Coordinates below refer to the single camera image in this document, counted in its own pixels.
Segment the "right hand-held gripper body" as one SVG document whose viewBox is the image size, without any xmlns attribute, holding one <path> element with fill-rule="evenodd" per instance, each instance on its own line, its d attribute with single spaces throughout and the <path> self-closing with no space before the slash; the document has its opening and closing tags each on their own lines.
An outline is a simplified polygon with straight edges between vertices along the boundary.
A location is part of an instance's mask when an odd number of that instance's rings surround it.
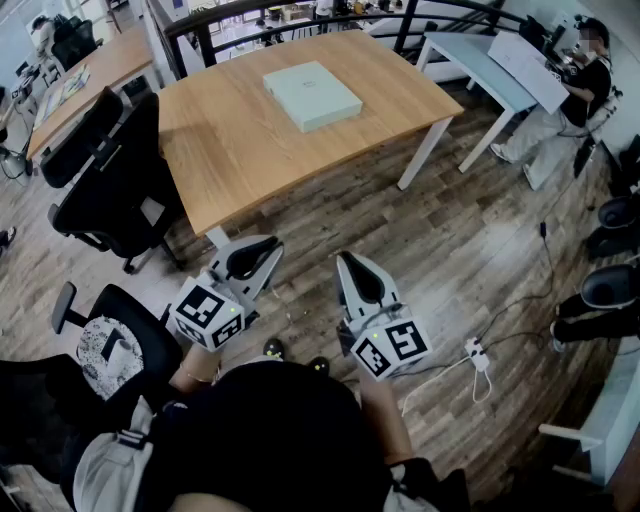
<svg viewBox="0 0 640 512">
<path fill-rule="evenodd" d="M 433 352 L 422 320 L 404 303 L 343 319 L 337 335 L 343 354 L 352 356 L 375 381 L 397 376 Z"/>
</svg>

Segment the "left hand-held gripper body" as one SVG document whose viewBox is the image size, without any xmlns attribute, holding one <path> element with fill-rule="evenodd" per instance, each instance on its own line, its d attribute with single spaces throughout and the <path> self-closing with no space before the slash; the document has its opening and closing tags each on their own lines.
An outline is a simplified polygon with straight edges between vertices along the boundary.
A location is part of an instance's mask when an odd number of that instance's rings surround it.
<svg viewBox="0 0 640 512">
<path fill-rule="evenodd" d="M 223 265 L 209 265 L 197 277 L 189 277 L 169 308 L 178 331 L 211 353 L 221 350 L 259 317 L 256 267 L 228 276 L 223 270 Z"/>
</svg>

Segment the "pale green box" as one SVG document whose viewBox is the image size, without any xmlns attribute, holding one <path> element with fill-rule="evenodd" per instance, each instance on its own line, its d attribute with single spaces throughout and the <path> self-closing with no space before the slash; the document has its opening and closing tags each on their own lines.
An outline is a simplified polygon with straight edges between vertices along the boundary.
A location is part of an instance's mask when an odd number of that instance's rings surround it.
<svg viewBox="0 0 640 512">
<path fill-rule="evenodd" d="M 358 116 L 363 102 L 318 61 L 263 76 L 264 88 L 302 133 Z"/>
</svg>

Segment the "person's right forearm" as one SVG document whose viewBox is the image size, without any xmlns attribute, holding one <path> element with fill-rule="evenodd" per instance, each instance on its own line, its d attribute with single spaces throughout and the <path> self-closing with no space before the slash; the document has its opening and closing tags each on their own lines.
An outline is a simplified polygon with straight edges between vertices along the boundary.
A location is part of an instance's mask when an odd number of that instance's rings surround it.
<svg viewBox="0 0 640 512">
<path fill-rule="evenodd" d="M 375 432 L 385 463 L 395 465 L 414 456 L 410 436 L 389 381 L 376 381 L 358 367 L 362 412 Z"/>
</svg>

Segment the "small black flat device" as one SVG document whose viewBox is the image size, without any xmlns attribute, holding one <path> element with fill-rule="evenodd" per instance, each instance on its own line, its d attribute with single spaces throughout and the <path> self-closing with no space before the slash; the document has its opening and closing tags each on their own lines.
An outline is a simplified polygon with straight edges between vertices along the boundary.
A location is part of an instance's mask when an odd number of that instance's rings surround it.
<svg viewBox="0 0 640 512">
<path fill-rule="evenodd" d="M 120 333 L 116 328 L 113 328 L 101 349 L 101 356 L 106 362 L 109 361 L 111 354 L 113 352 L 114 346 L 119 341 L 123 341 L 123 340 L 124 340 L 124 335 Z"/>
</svg>

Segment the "black office chair with headrest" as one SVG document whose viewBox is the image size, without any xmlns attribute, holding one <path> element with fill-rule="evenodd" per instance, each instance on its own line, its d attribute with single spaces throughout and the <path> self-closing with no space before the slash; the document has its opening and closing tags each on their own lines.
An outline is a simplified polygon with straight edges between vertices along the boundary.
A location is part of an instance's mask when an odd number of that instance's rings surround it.
<svg viewBox="0 0 640 512">
<path fill-rule="evenodd" d="M 160 151 L 157 94 L 146 94 L 126 112 L 120 97 L 104 88 L 44 156 L 41 170 L 48 185 L 68 190 L 48 211 L 57 233 L 112 252 L 127 274 L 135 273 L 136 257 L 156 247 L 183 267 L 165 240 L 182 203 Z"/>
</svg>

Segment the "speckled round seat cushion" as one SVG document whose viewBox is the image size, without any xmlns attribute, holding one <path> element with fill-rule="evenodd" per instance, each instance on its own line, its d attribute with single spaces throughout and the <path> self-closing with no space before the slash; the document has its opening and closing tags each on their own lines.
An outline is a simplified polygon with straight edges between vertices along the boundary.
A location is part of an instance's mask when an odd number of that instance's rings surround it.
<svg viewBox="0 0 640 512">
<path fill-rule="evenodd" d="M 108 376 L 106 361 L 101 356 L 101 349 L 113 328 L 122 333 L 124 339 L 132 346 L 130 373 L 125 377 Z M 122 322 L 105 316 L 94 318 L 86 324 L 76 349 L 76 357 L 85 380 L 103 400 L 109 399 L 127 381 L 144 369 L 142 349 L 132 331 Z"/>
</svg>

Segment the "person's black shirt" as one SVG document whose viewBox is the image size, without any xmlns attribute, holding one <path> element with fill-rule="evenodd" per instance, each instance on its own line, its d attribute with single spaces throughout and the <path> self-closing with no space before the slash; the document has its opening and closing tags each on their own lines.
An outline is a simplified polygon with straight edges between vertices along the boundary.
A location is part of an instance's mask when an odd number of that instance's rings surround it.
<svg viewBox="0 0 640 512">
<path fill-rule="evenodd" d="M 291 362 L 239 366 L 153 420 L 135 512 L 199 493 L 249 512 L 471 512 L 465 476 L 385 461 L 352 392 Z"/>
</svg>

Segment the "person's grey vest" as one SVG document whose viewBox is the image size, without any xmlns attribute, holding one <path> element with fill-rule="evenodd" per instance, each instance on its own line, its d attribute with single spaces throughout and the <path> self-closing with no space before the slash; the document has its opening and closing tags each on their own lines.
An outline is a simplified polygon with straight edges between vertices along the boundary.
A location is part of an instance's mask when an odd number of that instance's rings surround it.
<svg viewBox="0 0 640 512">
<path fill-rule="evenodd" d="M 73 479 L 76 512 L 134 512 L 154 449 L 149 440 L 153 417 L 140 397 L 128 428 L 100 434 L 89 443 Z"/>
</svg>

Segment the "black curved railing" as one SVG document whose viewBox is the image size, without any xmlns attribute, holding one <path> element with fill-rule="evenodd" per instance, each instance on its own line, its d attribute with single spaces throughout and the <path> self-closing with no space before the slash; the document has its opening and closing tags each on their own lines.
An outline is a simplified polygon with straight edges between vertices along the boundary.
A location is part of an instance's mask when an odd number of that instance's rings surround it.
<svg viewBox="0 0 640 512">
<path fill-rule="evenodd" d="M 478 30 L 482 35 L 493 35 L 497 30 L 517 32 L 525 28 L 534 35 L 535 43 L 547 35 L 533 17 L 504 11 L 505 0 L 487 4 L 474 0 L 330 0 L 328 15 L 293 17 L 295 5 L 315 9 L 318 1 L 207 0 L 173 22 L 160 0 L 148 0 L 148 6 L 170 69 L 178 80 L 191 73 L 186 52 L 179 47 L 181 42 L 189 43 L 203 65 L 210 67 L 243 52 L 331 31 L 366 30 L 396 53 L 410 58 L 417 55 L 426 34 L 433 31 Z"/>
</svg>

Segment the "black rounded chair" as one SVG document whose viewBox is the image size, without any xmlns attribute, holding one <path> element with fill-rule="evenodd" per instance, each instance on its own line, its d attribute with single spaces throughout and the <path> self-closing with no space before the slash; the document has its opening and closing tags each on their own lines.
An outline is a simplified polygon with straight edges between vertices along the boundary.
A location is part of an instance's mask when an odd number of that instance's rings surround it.
<svg viewBox="0 0 640 512">
<path fill-rule="evenodd" d="M 616 197 L 598 210 L 599 226 L 585 239 L 587 259 L 640 255 L 640 195 Z"/>
<path fill-rule="evenodd" d="M 580 295 L 594 309 L 630 306 L 640 298 L 640 267 L 616 264 L 597 269 L 584 279 Z"/>
</svg>

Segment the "colourful magazines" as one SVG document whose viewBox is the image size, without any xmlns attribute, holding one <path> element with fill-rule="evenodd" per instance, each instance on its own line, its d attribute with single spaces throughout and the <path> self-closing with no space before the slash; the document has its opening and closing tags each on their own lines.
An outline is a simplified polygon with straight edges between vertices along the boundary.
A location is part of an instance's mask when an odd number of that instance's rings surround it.
<svg viewBox="0 0 640 512">
<path fill-rule="evenodd" d="M 77 92 L 83 89 L 90 77 L 90 69 L 83 64 L 66 81 L 55 89 L 47 98 L 43 99 L 34 121 L 34 129 L 37 129 L 59 106 L 64 104 Z"/>
</svg>

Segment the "pale blue table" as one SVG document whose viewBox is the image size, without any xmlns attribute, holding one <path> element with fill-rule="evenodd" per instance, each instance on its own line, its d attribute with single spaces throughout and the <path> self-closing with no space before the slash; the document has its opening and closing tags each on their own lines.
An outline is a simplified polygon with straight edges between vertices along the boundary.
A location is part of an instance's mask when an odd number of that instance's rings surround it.
<svg viewBox="0 0 640 512">
<path fill-rule="evenodd" d="M 584 424 L 579 429 L 541 424 L 538 432 L 577 441 L 589 455 L 588 473 L 555 466 L 566 475 L 604 487 L 624 458 L 640 426 L 640 350 L 618 355 Z"/>
<path fill-rule="evenodd" d="M 428 32 L 416 68 L 435 83 L 468 77 L 467 88 L 481 87 L 502 108 L 474 149 L 459 165 L 466 172 L 516 115 L 538 102 L 488 54 L 494 37 L 478 34 Z"/>
</svg>

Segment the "black mesh office chair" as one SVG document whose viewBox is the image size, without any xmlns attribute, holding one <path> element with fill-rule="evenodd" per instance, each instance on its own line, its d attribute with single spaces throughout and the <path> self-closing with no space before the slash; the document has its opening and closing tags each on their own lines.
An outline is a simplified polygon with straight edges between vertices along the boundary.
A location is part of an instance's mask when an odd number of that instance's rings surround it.
<svg viewBox="0 0 640 512">
<path fill-rule="evenodd" d="M 51 53 L 62 69 L 68 71 L 98 46 L 91 20 L 69 20 L 55 32 Z"/>
</svg>

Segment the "large white cardboard box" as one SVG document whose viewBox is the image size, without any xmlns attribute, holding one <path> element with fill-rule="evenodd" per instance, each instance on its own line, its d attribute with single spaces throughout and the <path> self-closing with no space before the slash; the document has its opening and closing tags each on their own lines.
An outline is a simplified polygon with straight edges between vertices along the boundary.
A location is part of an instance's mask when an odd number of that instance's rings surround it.
<svg viewBox="0 0 640 512">
<path fill-rule="evenodd" d="M 546 67 L 546 58 L 517 33 L 500 31 L 488 55 L 504 68 L 549 114 L 569 96 L 560 76 Z"/>
</svg>

